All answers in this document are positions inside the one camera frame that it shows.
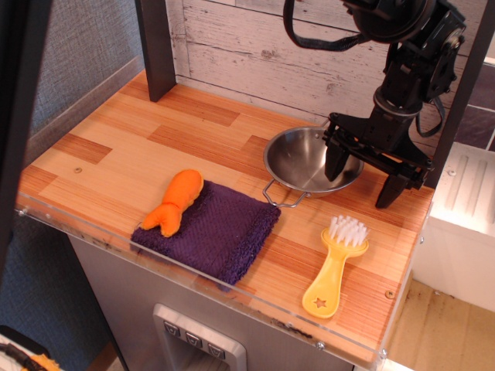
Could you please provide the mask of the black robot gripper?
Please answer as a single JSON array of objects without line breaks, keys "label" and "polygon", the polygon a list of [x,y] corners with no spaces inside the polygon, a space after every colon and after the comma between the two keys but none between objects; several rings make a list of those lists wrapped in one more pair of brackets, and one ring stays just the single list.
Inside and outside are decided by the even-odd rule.
[{"label": "black robot gripper", "polygon": [[409,128],[421,110],[421,102],[397,107],[375,96],[368,118],[331,113],[323,136],[328,180],[337,178],[352,155],[389,174],[376,208],[388,208],[405,189],[420,189],[432,170],[432,160],[411,141]]}]

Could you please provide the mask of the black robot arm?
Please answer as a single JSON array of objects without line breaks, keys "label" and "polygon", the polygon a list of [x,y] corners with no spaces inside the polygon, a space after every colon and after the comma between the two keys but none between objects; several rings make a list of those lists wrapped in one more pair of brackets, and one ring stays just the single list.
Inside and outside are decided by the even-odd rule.
[{"label": "black robot arm", "polygon": [[348,1],[360,41],[387,43],[383,83],[375,90],[368,118],[332,113],[325,132],[325,175],[333,181],[349,156],[387,179],[376,201],[389,207],[406,189],[420,189],[433,161],[411,140],[425,103],[444,112],[441,94],[456,80],[454,65],[466,28],[464,17],[447,1]]}]

